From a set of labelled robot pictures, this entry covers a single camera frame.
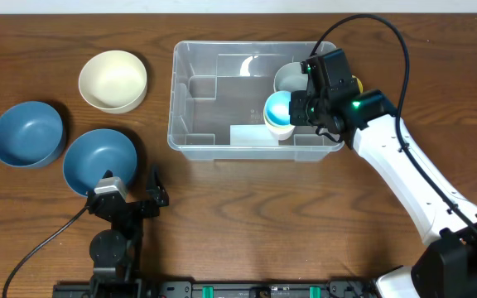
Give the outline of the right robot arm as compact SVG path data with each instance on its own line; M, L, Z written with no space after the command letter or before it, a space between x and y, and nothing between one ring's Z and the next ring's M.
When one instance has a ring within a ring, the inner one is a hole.
M477 206L463 197L411 139L379 90L361 92L341 49L301 62L290 122L325 129L366 160L396 195L426 245L415 265L375 281L381 297L477 297Z

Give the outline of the pink cup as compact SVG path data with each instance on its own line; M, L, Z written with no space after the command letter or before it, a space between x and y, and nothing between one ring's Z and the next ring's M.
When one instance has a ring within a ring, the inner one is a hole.
M268 130L278 141L285 141L292 135L294 128L283 129L282 127L269 127Z

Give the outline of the dark blue bowl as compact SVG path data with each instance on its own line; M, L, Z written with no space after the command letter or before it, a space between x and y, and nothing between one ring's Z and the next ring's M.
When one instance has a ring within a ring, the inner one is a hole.
M64 122L48 103L28 101L0 117L0 161L18 168L41 168L64 151Z
M78 195L86 196L106 171L130 186L137 172L137 150L122 132L101 128L82 134L68 148L63 174L66 184Z

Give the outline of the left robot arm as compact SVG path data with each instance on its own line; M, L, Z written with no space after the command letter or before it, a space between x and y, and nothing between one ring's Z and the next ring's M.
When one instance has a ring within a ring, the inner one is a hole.
M94 262L90 279L90 297L144 297L144 282L133 276L139 269L144 219L155 218L169 204L169 195L161 183L158 168L149 171L145 200L126 201L127 186L107 170L88 193L86 208L90 214L111 223L98 233L89 246Z

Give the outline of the cream bowl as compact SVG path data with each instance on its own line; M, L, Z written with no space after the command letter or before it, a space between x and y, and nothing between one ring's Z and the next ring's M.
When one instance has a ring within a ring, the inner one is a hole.
M84 65L78 87L89 105L105 113L122 114L144 100L147 79L147 69L137 56L124 50L108 50Z

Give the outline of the light blue cup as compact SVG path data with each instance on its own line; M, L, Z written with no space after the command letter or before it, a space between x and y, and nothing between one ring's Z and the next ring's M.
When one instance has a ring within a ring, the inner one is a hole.
M264 115L271 125L285 127L290 124L290 101L291 93L289 91L277 91L267 98Z

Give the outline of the yellow cup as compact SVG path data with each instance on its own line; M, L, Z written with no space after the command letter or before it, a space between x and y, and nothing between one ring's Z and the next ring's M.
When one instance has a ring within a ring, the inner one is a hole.
M295 128L291 124L287 124L287 125L275 124L275 123L271 122L268 118L264 118L264 122L270 130L278 131L279 133L283 133L283 132L286 132L286 131L292 131Z
M358 87L359 87L359 92L360 92L360 93L363 93L363 92L364 92L364 87L363 87L362 82L361 82L356 76L353 75L352 77L353 77L353 79L355 79L356 82L357 82L357 85L358 85Z

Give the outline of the grey-blue small bowl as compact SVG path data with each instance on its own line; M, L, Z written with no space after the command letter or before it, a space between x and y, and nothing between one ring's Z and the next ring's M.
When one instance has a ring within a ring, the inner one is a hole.
M307 84L308 75L301 72L301 63L291 62L277 71L273 81L273 89L275 92L294 92L306 90Z

